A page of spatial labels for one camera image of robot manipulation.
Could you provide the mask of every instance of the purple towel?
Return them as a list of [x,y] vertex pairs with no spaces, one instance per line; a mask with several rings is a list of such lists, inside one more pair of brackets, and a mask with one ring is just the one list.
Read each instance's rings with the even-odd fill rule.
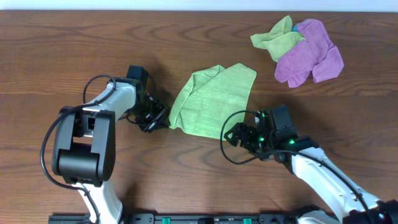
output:
[[311,71],[316,83],[336,78],[344,63],[322,22],[306,19],[298,24],[297,30],[306,40],[297,43],[279,59],[275,78],[280,82],[287,81],[291,88],[303,84]]

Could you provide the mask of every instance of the microfiber cloth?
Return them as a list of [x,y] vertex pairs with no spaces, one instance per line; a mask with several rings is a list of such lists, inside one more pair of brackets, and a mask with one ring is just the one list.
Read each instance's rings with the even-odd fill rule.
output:
[[[246,109],[256,75],[256,71],[241,63],[227,69],[216,65],[194,72],[175,99],[169,115],[170,128],[219,139],[225,120]],[[225,131],[243,119],[244,113],[233,116]]]
[[269,33],[252,35],[251,42],[257,48],[267,49],[273,61],[278,62],[281,56],[290,51],[297,42],[305,40],[299,32],[292,32],[292,27],[292,18],[286,16]]
[[306,19],[294,29],[303,34],[306,40],[297,43],[279,59],[275,78],[280,82],[287,81],[291,88],[303,84],[311,71],[315,83],[336,78],[344,63],[322,22]]

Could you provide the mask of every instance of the wood grain surface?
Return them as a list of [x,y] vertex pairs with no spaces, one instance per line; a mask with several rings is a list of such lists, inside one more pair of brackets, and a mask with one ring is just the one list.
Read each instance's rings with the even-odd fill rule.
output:
[[[324,23],[345,63],[338,78],[310,78],[294,89],[275,80],[276,63],[250,35],[288,14],[294,22]],[[257,71],[248,109],[288,105],[299,133],[318,141],[357,184],[383,200],[398,198],[397,14],[0,11],[0,223],[88,212],[77,192],[44,177],[39,150],[59,109],[81,104],[91,77],[125,76],[130,64],[142,65],[171,106],[192,72],[236,63]],[[94,82],[89,97],[104,83]],[[142,133],[125,120],[116,124],[116,139],[112,179],[129,212],[257,213],[310,204],[330,211],[276,162],[230,164],[216,139],[180,129]],[[226,150],[235,159],[248,156]]]

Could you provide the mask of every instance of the black cable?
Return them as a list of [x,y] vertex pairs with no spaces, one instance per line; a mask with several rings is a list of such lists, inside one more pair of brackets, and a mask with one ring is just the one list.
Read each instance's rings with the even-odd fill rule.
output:
[[116,80],[114,79],[113,76],[111,75],[97,75],[94,78],[92,78],[91,80],[89,80],[85,86],[85,88],[83,89],[83,103],[86,103],[86,91],[88,86],[91,84],[91,82],[93,82],[94,80],[96,80],[97,78],[101,78],[101,77],[108,77],[110,80],[112,80],[113,82],[113,87],[112,90],[101,99],[101,102],[106,100],[110,95],[112,95],[113,91],[116,89]]
[[241,111],[238,111],[238,112],[235,112],[235,113],[231,114],[231,115],[225,120],[225,122],[224,122],[224,124],[223,124],[223,127],[221,128],[221,136],[220,136],[220,148],[221,148],[221,152],[223,153],[225,159],[227,159],[228,161],[230,161],[230,162],[232,162],[233,164],[236,164],[236,165],[245,164],[245,163],[250,162],[250,161],[253,161],[253,160],[255,160],[255,159],[257,159],[257,158],[259,157],[259,156],[253,156],[252,158],[246,159],[245,161],[242,161],[242,162],[235,162],[235,161],[233,161],[232,159],[230,159],[230,158],[225,154],[225,152],[224,152],[224,147],[223,147],[223,133],[224,133],[225,125],[226,125],[226,123],[229,121],[229,119],[231,119],[233,116],[235,116],[235,115],[237,115],[237,114],[240,114],[240,113],[251,113],[251,114],[253,114],[254,116],[257,115],[257,112],[248,111],[248,110],[241,110]]
[[146,124],[139,124],[139,123],[137,123],[137,122],[134,122],[134,121],[130,120],[130,118],[129,118],[130,115],[131,115],[131,114],[127,114],[127,116],[126,116],[126,120],[127,120],[128,122],[130,122],[130,123],[132,123],[132,124],[136,124],[136,125],[138,125],[138,126],[146,126]]
[[152,77],[151,75],[148,74],[148,77],[150,78],[153,84],[153,93],[150,94],[149,96],[154,96],[157,93],[156,82],[154,80],[154,77]]
[[123,120],[123,119],[125,119],[125,118],[127,118],[127,115],[121,116],[121,117],[118,119],[118,121]]
[[[371,216],[371,214],[370,214],[369,207],[368,207],[368,205],[366,205],[366,202],[363,200],[362,194],[359,194],[359,193],[356,191],[356,189],[355,189],[344,177],[342,177],[336,170],[334,170],[334,169],[331,168],[329,165],[325,164],[325,162],[323,162],[323,161],[321,161],[321,160],[319,160],[319,159],[317,159],[317,158],[314,158],[314,157],[312,157],[312,156],[309,156],[309,155],[304,154],[304,153],[301,153],[301,152],[295,152],[295,151],[290,151],[290,150],[280,150],[280,149],[275,150],[275,149],[274,149],[274,144],[273,144],[273,142],[272,142],[272,143],[271,143],[271,145],[272,145],[271,149],[273,149],[273,151],[265,152],[265,153],[263,153],[263,154],[261,154],[261,155],[254,156],[254,157],[252,157],[252,158],[250,158],[250,159],[247,159],[247,160],[245,160],[245,161],[242,161],[242,162],[235,162],[235,161],[231,160],[231,159],[225,154],[225,152],[224,152],[224,148],[223,148],[223,132],[224,132],[225,125],[226,125],[226,123],[229,121],[229,119],[231,119],[233,116],[235,116],[235,115],[237,115],[237,114],[239,114],[239,113],[251,113],[251,114],[253,114],[254,116],[258,114],[258,113],[255,112],[255,111],[242,110],[242,111],[238,111],[238,112],[235,112],[235,113],[231,114],[231,116],[229,116],[229,117],[227,118],[227,120],[224,122],[224,125],[223,125],[223,127],[221,128],[220,148],[221,148],[221,152],[223,153],[224,157],[225,157],[227,160],[229,160],[229,161],[232,162],[233,164],[241,165],[241,164],[245,164],[245,163],[247,163],[247,162],[253,161],[253,160],[257,159],[257,158],[260,157],[260,156],[261,156],[261,157],[268,157],[268,156],[270,156],[270,155],[277,154],[277,153],[289,153],[289,154],[291,154],[291,155],[299,155],[299,156],[302,156],[302,157],[306,157],[307,159],[311,159],[311,160],[313,160],[314,162],[317,162],[317,163],[321,164],[321,166],[324,166],[324,167],[327,168],[330,172],[332,172],[333,174],[335,174],[335,175],[337,176],[337,178],[339,178],[339,179],[352,191],[352,193],[355,195],[355,197],[359,200],[359,202],[361,203],[361,205],[362,205],[363,208],[365,209],[365,212],[366,212],[366,215],[368,216],[368,219],[369,219],[370,224],[374,224],[374,220],[373,220],[373,218],[372,218],[372,216]],[[272,136],[272,131],[271,131],[271,132],[270,132],[269,139],[271,139],[272,137],[273,137],[273,136]]]
[[[100,217],[100,213],[98,211],[98,208],[96,207],[93,199],[91,198],[90,192],[85,189],[84,187],[74,187],[71,185],[66,185],[66,184],[62,184],[58,181],[56,181],[49,173],[49,171],[47,170],[46,166],[45,166],[45,161],[44,161],[44,152],[45,152],[45,145],[47,144],[47,141],[49,140],[49,137],[52,133],[52,131],[54,130],[54,128],[57,126],[57,124],[59,122],[61,122],[61,120],[65,119],[68,115],[72,114],[72,113],[76,113],[77,111],[80,111],[81,109],[85,108],[85,107],[89,107],[89,106],[96,106],[100,103],[102,103],[104,100],[106,100],[116,89],[116,80],[110,76],[110,75],[98,75],[94,78],[92,78],[88,84],[85,87],[85,90],[87,89],[88,85],[95,79],[97,78],[101,78],[101,77],[108,77],[113,81],[113,88],[112,90],[105,95],[102,99],[100,100],[96,100],[94,103],[88,103],[88,104],[84,104],[84,105],[80,105],[80,106],[76,106],[70,110],[67,110],[66,112],[62,113],[51,125],[51,127],[49,128],[49,130],[47,131],[47,133],[44,136],[44,140],[42,143],[42,147],[40,150],[40,163],[42,165],[42,169],[44,172],[44,175],[55,185],[59,186],[59,187],[63,187],[65,189],[69,189],[69,190],[81,190],[85,193],[85,196],[87,197],[88,201],[90,202],[91,206],[94,209],[95,215],[96,215],[96,224],[100,221],[99,217]],[[83,101],[85,101],[85,91],[83,92]]]

